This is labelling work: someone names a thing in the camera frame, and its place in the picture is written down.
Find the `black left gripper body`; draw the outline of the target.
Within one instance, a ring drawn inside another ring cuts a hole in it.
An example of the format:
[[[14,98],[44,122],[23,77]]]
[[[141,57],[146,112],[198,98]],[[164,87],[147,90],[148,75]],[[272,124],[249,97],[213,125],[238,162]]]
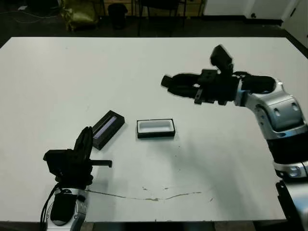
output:
[[[55,163],[55,180],[65,187],[87,187],[92,184],[94,166],[111,168],[111,160],[93,160],[89,151],[66,150]]]

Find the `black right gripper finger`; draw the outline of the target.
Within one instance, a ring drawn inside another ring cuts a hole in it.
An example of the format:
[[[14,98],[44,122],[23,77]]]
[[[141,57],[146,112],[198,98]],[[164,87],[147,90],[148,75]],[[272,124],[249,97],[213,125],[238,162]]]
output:
[[[170,84],[167,86],[167,91],[169,93],[181,97],[195,97],[198,90],[199,88],[193,85]]]
[[[198,83],[200,74],[180,73],[171,78],[171,85],[194,85]]]

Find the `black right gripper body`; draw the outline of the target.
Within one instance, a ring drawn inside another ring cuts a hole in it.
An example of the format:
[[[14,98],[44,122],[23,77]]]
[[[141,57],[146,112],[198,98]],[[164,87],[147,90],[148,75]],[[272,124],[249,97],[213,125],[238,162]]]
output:
[[[218,73],[217,70],[203,69],[197,79],[199,88],[194,103],[215,103],[226,105],[236,98],[239,78],[230,73]]]

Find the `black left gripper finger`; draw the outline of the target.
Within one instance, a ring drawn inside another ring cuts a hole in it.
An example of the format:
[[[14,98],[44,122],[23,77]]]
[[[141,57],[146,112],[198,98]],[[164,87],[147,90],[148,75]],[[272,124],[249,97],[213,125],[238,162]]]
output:
[[[81,131],[74,146],[74,151],[80,153],[83,157],[85,157],[87,154],[87,144],[89,139],[88,131],[89,127],[85,127]]]
[[[86,127],[84,137],[83,137],[83,151],[85,155],[85,159],[90,158],[90,154],[92,151],[92,145],[93,145],[93,130],[92,127]]]

